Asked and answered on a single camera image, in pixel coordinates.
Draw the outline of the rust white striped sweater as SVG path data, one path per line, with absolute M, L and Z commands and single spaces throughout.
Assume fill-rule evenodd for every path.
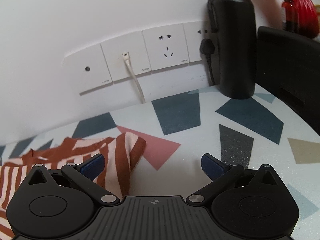
M 129 194 L 131 171 L 145 147 L 143 138 L 125 132 L 116 138 L 65 138 L 55 148 L 30 150 L 21 157 L 9 159 L 1 166 L 1 239 L 12 239 L 14 236 L 5 212 L 19 185 L 35 164 L 43 164 L 52 170 L 60 169 L 67 163 L 80 164 L 100 153 L 105 158 L 105 168 L 94 182 L 122 199 Z

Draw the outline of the geometric patterned tablecloth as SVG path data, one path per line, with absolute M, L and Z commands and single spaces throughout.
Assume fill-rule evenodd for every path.
M 245 100 L 212 87 L 107 112 L 2 146 L 1 166 L 65 138 L 125 132 L 146 147 L 119 204 L 35 164 L 5 212 L 12 239 L 319 239 L 319 135 L 263 88 Z M 209 203 L 187 203 L 212 182 L 206 153 L 244 172 Z

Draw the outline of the black box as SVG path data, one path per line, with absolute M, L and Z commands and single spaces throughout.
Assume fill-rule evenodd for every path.
M 259 27 L 256 82 L 319 132 L 319 42 Z

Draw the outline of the black power plug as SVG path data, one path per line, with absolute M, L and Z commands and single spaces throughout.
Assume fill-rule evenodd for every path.
M 205 56 L 208 69 L 209 69 L 209 74 L 210 74 L 210 80 L 212 82 L 212 85 L 216 85 L 214 76 L 213 76 L 213 69 L 212 69 L 212 55 L 215 53 L 215 46 L 212 42 L 211 39 L 209 38 L 204 38 L 201 41 L 200 44 L 200 53 Z

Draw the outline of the black water bottle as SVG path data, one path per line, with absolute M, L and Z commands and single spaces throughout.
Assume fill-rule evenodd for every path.
M 257 41 L 251 0 L 208 0 L 212 33 L 219 50 L 220 92 L 233 99 L 254 94 L 254 59 Z

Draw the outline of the red decoration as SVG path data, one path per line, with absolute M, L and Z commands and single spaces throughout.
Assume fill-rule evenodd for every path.
M 314 39 L 319 35 L 318 14 L 312 0 L 283 0 L 283 30 Z

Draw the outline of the white wall socket panel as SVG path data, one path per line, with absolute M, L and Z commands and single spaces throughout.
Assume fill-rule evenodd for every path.
M 203 21 L 135 31 L 68 55 L 62 68 L 72 88 L 83 94 L 132 74 L 201 61 L 200 43 L 209 33 Z

